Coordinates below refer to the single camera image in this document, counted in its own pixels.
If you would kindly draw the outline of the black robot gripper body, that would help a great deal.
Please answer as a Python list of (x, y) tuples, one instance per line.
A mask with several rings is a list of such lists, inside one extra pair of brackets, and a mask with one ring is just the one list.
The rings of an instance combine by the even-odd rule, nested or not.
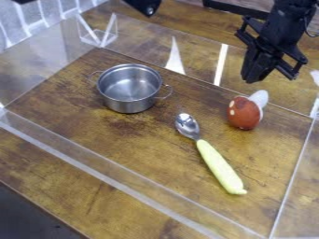
[(299, 69), (308, 62), (297, 48), (297, 41), (305, 32), (309, 9), (301, 6), (275, 6), (272, 11), (281, 16), (279, 23), (263, 23), (243, 17), (243, 24), (235, 35), (245, 43), (247, 49), (255, 48), (259, 54), (265, 52), (276, 58), (273, 69), (288, 80), (293, 80), (299, 75)]

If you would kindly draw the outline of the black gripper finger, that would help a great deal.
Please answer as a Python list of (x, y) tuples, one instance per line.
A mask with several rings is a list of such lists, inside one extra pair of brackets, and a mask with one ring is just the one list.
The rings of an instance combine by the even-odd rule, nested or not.
[(260, 67), (257, 64), (259, 50), (248, 48), (241, 65), (240, 75), (247, 83), (255, 83), (259, 80)]
[(276, 64), (276, 58), (265, 53), (261, 52), (256, 58), (256, 80), (261, 81), (269, 72), (273, 70)]

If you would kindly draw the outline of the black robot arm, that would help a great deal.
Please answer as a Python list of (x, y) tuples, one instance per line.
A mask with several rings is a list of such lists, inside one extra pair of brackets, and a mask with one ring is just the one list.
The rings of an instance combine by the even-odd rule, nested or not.
[(235, 36), (247, 45), (240, 75), (247, 83), (261, 81), (273, 69), (288, 80), (296, 79), (300, 67), (308, 59), (297, 48), (303, 34), (309, 37), (308, 25), (319, 0), (273, 0), (272, 10), (264, 22), (243, 17)]

